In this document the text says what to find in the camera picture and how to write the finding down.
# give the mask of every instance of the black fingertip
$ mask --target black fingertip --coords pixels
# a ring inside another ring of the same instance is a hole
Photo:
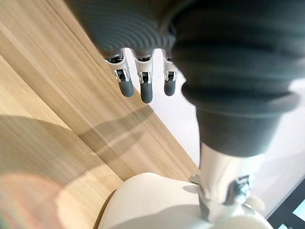
[[[164,80],[164,92],[167,96],[172,96],[175,93],[176,81]]]
[[[153,99],[153,89],[152,84],[148,82],[144,82],[141,84],[141,99],[144,103],[148,104]]]
[[[126,97],[131,97],[133,95],[133,85],[132,85],[132,80],[130,79],[129,81],[121,81],[119,83],[120,90],[122,94]]]

